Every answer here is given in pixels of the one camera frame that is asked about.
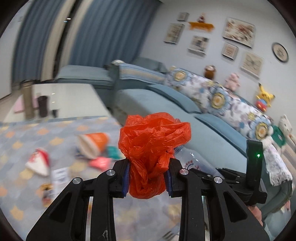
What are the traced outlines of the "person's left hand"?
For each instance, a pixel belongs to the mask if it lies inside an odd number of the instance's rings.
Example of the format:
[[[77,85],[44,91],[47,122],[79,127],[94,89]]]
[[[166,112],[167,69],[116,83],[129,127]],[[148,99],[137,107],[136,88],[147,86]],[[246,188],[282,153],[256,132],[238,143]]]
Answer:
[[[251,211],[251,213],[255,216],[255,218],[258,220],[261,226],[263,226],[262,222],[262,214],[260,209],[254,205],[254,206],[248,206],[248,209]]]

